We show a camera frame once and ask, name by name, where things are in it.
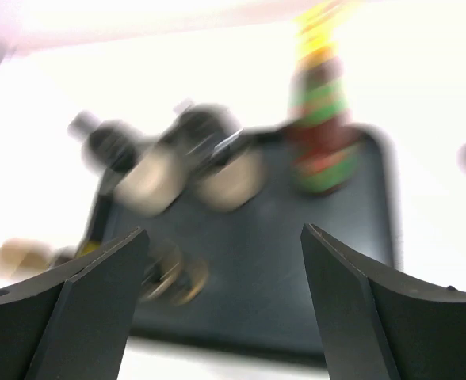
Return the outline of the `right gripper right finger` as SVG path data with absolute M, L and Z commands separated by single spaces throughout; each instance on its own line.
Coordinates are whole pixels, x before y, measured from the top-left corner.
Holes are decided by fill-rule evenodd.
M 311 224 L 300 240 L 332 379 L 466 380 L 466 292 L 388 267 Z

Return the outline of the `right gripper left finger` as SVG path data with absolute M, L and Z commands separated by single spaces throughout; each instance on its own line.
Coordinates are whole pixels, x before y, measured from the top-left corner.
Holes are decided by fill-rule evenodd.
M 147 263 L 136 228 L 0 288 L 0 379 L 115 379 Z

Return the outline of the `short yellow label sauce bottle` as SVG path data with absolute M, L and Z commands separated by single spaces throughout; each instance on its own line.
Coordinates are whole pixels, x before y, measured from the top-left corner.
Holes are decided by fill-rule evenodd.
M 100 245 L 98 241 L 85 241 L 77 247 L 67 246 L 54 250 L 41 241 L 11 238 L 0 247 L 0 278 L 34 276 L 90 253 Z

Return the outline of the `small spice jar black lid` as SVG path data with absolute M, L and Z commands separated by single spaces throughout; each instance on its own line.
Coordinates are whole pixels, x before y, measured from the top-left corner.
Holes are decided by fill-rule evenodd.
M 175 306 L 184 305 L 203 291 L 208 275 L 204 259 L 188 258 L 172 242 L 160 243 L 149 248 L 138 302 L 162 299 Z

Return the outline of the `clear shaker bottle black cap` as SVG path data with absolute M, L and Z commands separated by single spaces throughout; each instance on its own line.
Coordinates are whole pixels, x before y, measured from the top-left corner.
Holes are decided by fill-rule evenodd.
M 80 112 L 69 130 L 83 142 L 90 160 L 114 173 L 109 192 L 133 211 L 163 213 L 185 187 L 185 168 L 177 152 L 164 142 L 142 147 L 123 120 L 99 120 Z

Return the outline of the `green label chili sauce bottle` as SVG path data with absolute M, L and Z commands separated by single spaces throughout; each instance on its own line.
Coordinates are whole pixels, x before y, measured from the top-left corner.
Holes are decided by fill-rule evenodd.
M 357 132 L 342 84 L 335 33 L 351 1 L 323 1 L 297 19 L 297 66 L 288 128 L 292 171 L 304 192 L 322 195 L 346 183 L 356 169 Z

